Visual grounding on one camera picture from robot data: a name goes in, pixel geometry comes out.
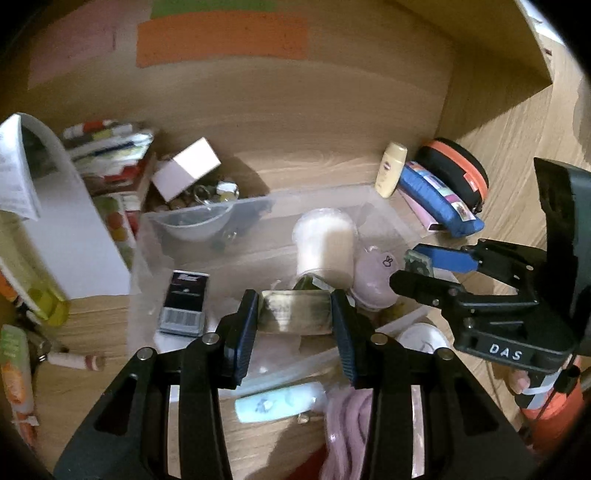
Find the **person's right hand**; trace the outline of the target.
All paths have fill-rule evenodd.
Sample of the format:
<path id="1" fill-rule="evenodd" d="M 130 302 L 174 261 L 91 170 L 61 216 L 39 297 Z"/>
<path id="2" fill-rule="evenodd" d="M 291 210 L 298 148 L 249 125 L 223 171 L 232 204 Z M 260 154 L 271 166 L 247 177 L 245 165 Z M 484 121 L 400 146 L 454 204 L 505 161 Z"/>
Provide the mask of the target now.
<path id="1" fill-rule="evenodd" d="M 516 395 L 522 394 L 530 387 L 530 377 L 526 371 L 511 369 L 506 377 L 508 388 Z"/>

